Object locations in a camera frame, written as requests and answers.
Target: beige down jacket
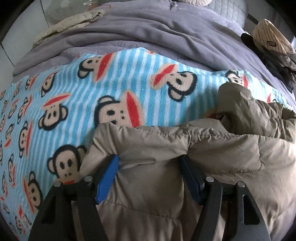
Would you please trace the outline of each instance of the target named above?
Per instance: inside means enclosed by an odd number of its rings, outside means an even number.
[[[97,206],[110,241],[190,240],[202,207],[182,180],[177,157],[183,154],[220,182],[244,181],[272,240],[281,240],[296,213],[295,114],[226,83],[217,115],[221,122],[200,119],[179,127],[97,127],[80,175],[94,173],[112,153],[119,156],[107,200]],[[224,223],[220,217],[216,240]]]

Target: gray comforter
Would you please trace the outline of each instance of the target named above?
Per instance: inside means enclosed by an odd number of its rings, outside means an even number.
[[[242,43],[243,31],[231,20],[206,8],[170,0],[109,4],[111,9],[97,22],[65,31],[30,51],[15,66],[15,81],[67,64],[81,53],[144,47],[205,70],[248,70],[281,91],[296,110],[294,94]]]

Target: quilted pillow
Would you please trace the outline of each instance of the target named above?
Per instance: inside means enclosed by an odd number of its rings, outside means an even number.
[[[212,0],[178,0],[179,2],[185,2],[192,5],[197,6],[206,6],[208,5]]]

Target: blue clamp pad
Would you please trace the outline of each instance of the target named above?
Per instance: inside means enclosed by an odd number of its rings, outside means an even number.
[[[115,155],[98,184],[98,192],[95,198],[98,205],[107,198],[109,190],[117,174],[118,168],[119,159],[118,156]]]

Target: beige cloth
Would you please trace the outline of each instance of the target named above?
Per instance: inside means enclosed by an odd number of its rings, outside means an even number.
[[[289,80],[296,84],[296,52],[285,36],[267,19],[259,21],[253,30],[256,47],[270,52],[279,64],[289,71]]]
[[[35,42],[33,43],[33,48],[37,47],[39,44],[45,42],[49,38],[66,30],[85,27],[89,25],[91,22],[94,22],[99,18],[102,18],[104,14],[105,11],[103,9],[97,9],[68,17],[60,21],[59,23],[51,26],[46,32],[37,36]]]
[[[80,176],[94,173],[109,155],[119,156],[107,200],[97,206],[110,241],[190,240],[202,207],[182,180],[177,157],[183,154],[220,182],[244,181],[271,238],[285,235],[296,212],[295,114],[253,99],[235,83],[219,88],[218,111],[224,125],[200,119],[179,127],[97,127]],[[220,217],[215,240],[223,225]]]

